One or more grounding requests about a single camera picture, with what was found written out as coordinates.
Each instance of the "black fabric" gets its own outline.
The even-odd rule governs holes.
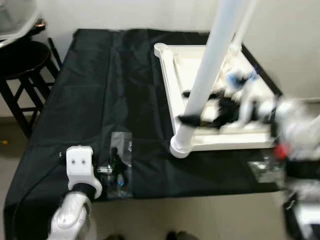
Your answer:
[[[132,132],[132,184],[137,199],[277,191],[257,183],[248,161],[260,150],[169,153],[173,136],[154,44],[204,45],[208,35],[136,29],[81,29],[73,42],[7,194],[4,222],[12,239],[22,197],[74,145],[93,148],[95,166],[108,163],[111,134]],[[50,219],[68,191],[66,167],[57,167],[16,212],[18,239],[45,239]],[[107,200],[103,194],[99,200]]]

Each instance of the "black wire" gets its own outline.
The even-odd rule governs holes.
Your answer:
[[[46,178],[48,177],[58,166],[60,165],[60,162],[58,162],[56,165],[53,166],[53,168],[50,169],[42,178],[40,178],[30,189],[27,191],[24,196],[21,198],[19,203],[17,204],[16,208],[14,209],[13,217],[12,217],[12,236],[13,239],[17,240],[18,239],[18,228],[16,227],[16,216],[19,213],[19,208],[21,204],[26,200],[28,195]]]

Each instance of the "white bracket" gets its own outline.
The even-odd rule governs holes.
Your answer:
[[[69,178],[68,188],[72,190],[76,184],[89,184],[95,188],[94,198],[102,193],[102,185],[94,175],[90,146],[71,146],[66,150],[66,174]]]

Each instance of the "black chair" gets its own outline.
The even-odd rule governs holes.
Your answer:
[[[49,70],[54,79],[57,78],[59,71],[51,61],[50,49],[43,43],[22,39],[0,48],[0,93],[27,138],[31,136],[37,113],[41,112],[44,106],[34,87],[39,90],[45,100],[50,94],[50,84],[46,83],[40,75],[40,70],[44,67]],[[15,95],[7,83],[14,79],[20,81]],[[23,90],[27,92],[35,107],[19,107],[18,99]],[[33,112],[29,122],[24,112]]]

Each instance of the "robotic hand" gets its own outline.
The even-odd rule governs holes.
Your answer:
[[[51,220],[48,240],[96,240],[97,229],[90,218],[91,201],[102,193],[94,175],[90,146],[72,146],[66,150],[66,173],[70,192]]]

